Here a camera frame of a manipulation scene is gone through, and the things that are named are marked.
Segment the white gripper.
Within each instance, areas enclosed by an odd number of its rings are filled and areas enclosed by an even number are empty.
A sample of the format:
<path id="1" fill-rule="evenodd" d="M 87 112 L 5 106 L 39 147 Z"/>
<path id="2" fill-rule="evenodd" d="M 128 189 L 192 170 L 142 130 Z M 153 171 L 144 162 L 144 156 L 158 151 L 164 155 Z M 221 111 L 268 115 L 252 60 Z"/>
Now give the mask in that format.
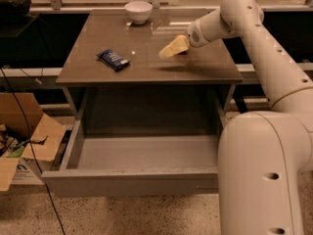
<path id="1" fill-rule="evenodd" d="M 158 53 L 158 56 L 161 59 L 170 58 L 187 51 L 190 45 L 199 48 L 209 43 L 201 31 L 200 21 L 194 21 L 188 26 L 187 35 L 188 38 L 185 35 L 176 36 Z"/>

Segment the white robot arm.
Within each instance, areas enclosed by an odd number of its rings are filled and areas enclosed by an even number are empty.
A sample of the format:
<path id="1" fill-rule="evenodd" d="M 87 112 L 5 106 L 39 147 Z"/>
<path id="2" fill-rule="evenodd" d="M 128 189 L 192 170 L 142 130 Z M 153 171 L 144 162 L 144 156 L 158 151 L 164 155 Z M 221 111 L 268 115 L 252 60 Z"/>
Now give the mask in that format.
<path id="1" fill-rule="evenodd" d="M 263 25 L 255 0 L 222 0 L 160 51 L 238 36 L 271 107 L 233 118 L 218 146 L 222 235 L 304 235 L 297 176 L 313 167 L 313 81 Z"/>

